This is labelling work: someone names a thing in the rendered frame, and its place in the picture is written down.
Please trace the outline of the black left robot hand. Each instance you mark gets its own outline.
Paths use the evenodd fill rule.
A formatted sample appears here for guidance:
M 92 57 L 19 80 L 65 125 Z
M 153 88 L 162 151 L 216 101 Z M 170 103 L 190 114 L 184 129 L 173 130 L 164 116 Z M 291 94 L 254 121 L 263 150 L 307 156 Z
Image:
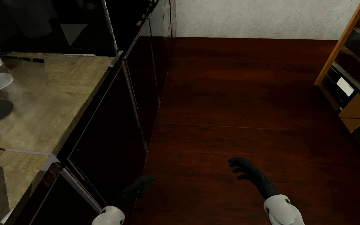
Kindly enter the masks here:
M 143 192 L 148 192 L 149 188 L 147 186 L 153 187 L 156 181 L 157 179 L 154 176 L 142 175 L 138 177 L 122 191 L 118 208 L 124 210 L 134 199 L 145 198 Z

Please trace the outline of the wooden shelf unit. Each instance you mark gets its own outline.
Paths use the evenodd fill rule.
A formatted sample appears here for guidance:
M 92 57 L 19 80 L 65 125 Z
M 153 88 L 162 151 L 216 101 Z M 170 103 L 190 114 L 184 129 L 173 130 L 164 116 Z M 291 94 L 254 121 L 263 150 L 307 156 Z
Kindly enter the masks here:
M 360 3 L 314 84 L 360 148 Z

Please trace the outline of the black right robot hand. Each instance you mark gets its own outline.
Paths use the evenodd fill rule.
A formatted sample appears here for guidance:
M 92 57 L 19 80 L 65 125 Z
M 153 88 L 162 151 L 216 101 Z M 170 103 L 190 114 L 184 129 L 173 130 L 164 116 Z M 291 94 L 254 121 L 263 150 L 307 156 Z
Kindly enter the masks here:
M 279 192 L 264 173 L 256 168 L 249 160 L 244 157 L 233 157 L 228 160 L 229 167 L 236 167 L 233 173 L 242 173 L 237 176 L 237 180 L 251 181 L 261 196 L 268 198 L 279 195 Z

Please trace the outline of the dark glossy cabinet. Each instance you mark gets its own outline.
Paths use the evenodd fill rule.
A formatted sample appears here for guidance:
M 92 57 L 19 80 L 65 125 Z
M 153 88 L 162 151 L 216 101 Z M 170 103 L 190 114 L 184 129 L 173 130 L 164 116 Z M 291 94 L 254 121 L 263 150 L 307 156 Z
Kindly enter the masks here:
M 91 225 L 142 176 L 176 0 L 0 0 L 0 225 Z

